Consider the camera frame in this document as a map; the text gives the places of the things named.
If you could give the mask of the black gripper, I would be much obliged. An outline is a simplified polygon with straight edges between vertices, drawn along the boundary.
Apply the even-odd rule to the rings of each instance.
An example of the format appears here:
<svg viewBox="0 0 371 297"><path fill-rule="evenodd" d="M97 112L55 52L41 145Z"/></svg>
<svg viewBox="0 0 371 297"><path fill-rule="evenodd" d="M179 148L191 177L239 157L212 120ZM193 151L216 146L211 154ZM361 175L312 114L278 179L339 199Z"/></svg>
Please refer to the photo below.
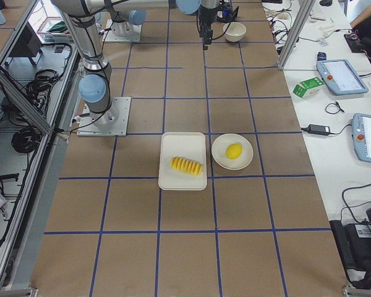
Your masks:
<svg viewBox="0 0 371 297"><path fill-rule="evenodd" d="M198 9L198 24L201 31L202 48L207 50L212 42L211 24L215 21L218 11L218 0L201 0Z"/></svg>

